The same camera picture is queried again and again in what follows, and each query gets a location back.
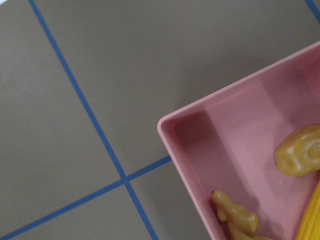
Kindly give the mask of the toy ginger root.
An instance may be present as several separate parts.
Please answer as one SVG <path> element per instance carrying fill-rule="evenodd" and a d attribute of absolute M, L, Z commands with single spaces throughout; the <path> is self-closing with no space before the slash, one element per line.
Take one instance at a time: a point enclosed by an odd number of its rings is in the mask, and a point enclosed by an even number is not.
<path fill-rule="evenodd" d="M 218 219 L 226 222 L 233 240 L 270 240 L 257 234 L 260 218 L 256 213 L 247 211 L 221 190 L 212 191 L 211 199 L 216 206 Z"/>

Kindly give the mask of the brown toy potato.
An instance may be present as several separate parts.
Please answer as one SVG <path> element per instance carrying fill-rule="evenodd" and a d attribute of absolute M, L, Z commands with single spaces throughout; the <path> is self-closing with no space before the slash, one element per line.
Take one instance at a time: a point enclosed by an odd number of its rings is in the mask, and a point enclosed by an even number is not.
<path fill-rule="evenodd" d="M 277 169 L 302 177 L 320 169 L 320 125 L 303 126 L 288 135 L 274 150 Z"/>

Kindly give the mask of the yellow toy corn cob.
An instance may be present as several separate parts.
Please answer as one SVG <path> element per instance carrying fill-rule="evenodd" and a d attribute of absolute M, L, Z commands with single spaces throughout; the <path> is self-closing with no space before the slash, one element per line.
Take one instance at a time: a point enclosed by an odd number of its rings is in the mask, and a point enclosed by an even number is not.
<path fill-rule="evenodd" d="M 320 184 L 312 193 L 295 239 L 320 240 Z"/>

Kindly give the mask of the pink plastic bin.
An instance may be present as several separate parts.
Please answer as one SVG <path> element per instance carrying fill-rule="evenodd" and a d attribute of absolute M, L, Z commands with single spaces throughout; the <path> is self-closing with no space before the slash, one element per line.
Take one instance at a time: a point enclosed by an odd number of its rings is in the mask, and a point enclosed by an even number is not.
<path fill-rule="evenodd" d="M 228 229 L 214 190 L 258 214 L 258 233 L 293 240 L 318 172 L 280 173 L 273 152 L 295 130 L 320 121 L 320 45 L 314 43 L 163 118 L 157 131 L 213 240 Z"/>

